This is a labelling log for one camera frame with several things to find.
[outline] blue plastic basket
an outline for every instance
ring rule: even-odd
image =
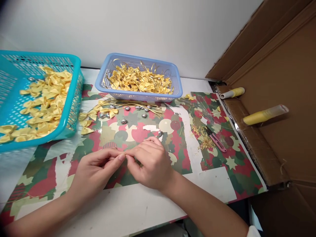
[[[39,66],[47,65],[55,71],[67,70],[72,80],[66,103],[58,127],[49,135],[25,142],[11,141],[0,144],[0,152],[21,149],[71,137],[75,134],[84,77],[80,70],[81,61],[71,54],[33,53],[0,50],[0,125],[15,124],[19,128],[27,126],[30,115],[21,115],[23,103],[34,100],[30,95],[20,95],[19,91],[28,88],[28,78],[44,79]]]
[[[148,92],[131,92],[131,91],[121,91],[114,90],[111,88],[111,82],[107,79],[110,78],[113,74],[113,71],[116,70],[116,66],[121,66],[121,63],[127,63],[129,66],[133,68],[139,67],[142,69],[142,65],[140,61],[143,62],[143,65],[147,68],[151,68],[151,66],[156,63],[158,70],[167,71],[167,74],[172,81],[171,87],[174,87],[173,94],[158,94],[158,93],[148,93]],[[124,99],[124,100],[139,100],[139,101],[161,101],[161,102],[170,102],[173,99],[179,98],[182,96],[182,86],[179,71],[176,65],[164,61],[142,58],[132,55],[119,54],[119,53],[111,53],[109,54],[100,69],[99,75],[95,82],[95,87],[101,91],[109,93],[115,99]]]

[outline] wrist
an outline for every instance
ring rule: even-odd
[[[170,197],[172,194],[172,191],[175,190],[175,187],[177,186],[177,183],[179,179],[182,177],[181,174],[179,174],[177,171],[172,170],[172,174],[168,180],[168,182],[164,185],[164,187],[159,190],[163,195],[166,197]]]
[[[82,206],[83,203],[77,200],[71,193],[67,192],[65,195],[61,196],[63,198],[64,203],[67,206],[67,209],[70,212],[77,212]]]

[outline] turquoise plastic basket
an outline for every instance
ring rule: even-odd
[[[30,115],[21,115],[23,104],[34,100],[30,95],[20,95],[27,89],[29,77],[44,79],[44,72],[39,66],[49,66],[55,71],[67,70],[72,73],[72,80],[67,94],[64,110],[58,127],[49,135],[25,142],[11,141],[0,144],[0,152],[21,149],[60,140],[75,134],[84,77],[80,70],[81,61],[71,54],[33,53],[0,50],[0,125],[15,124],[19,128],[27,126]]]

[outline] fingernail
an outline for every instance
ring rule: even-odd
[[[123,154],[120,154],[120,155],[118,156],[118,159],[119,159],[120,161],[125,160],[125,154],[124,154],[124,153],[123,153]]]

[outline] person's left hand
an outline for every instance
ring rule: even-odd
[[[124,159],[125,153],[114,148],[106,148],[84,156],[65,195],[76,207],[82,206],[104,189]]]

